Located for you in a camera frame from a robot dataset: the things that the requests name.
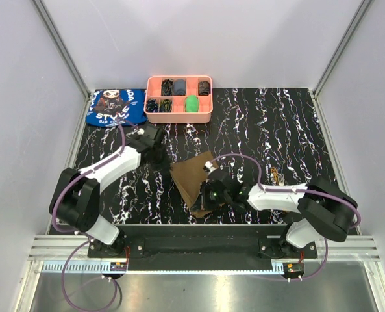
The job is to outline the brown cloth napkin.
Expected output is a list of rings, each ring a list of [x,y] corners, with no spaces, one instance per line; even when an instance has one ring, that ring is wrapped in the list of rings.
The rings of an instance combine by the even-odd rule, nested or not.
[[[205,163],[214,158],[211,151],[206,151],[186,161],[171,164],[172,179],[189,212],[196,218],[203,218],[210,213],[210,211],[203,211],[200,208],[193,211],[192,206],[199,197],[201,183],[206,181],[206,172],[203,169]]]

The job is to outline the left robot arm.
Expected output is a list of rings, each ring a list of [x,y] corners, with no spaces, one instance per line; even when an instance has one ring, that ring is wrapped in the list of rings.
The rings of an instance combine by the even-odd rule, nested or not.
[[[101,216],[101,193],[125,174],[145,165],[169,168],[164,132],[147,124],[127,140],[122,127],[121,146],[103,160],[81,170],[64,169],[58,179],[50,206],[51,224],[60,233],[78,231],[110,257],[128,250],[125,234]]]

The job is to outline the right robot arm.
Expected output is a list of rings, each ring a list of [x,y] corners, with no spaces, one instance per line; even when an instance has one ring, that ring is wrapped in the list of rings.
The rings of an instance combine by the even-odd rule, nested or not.
[[[271,259],[298,257],[305,247],[321,239],[343,242],[354,226],[353,221],[360,219],[358,204],[322,178],[294,186],[249,186],[216,169],[201,183],[191,210],[193,213],[210,212],[225,204],[240,209],[274,209],[301,215],[299,221],[286,226],[276,242],[261,246],[261,254]]]

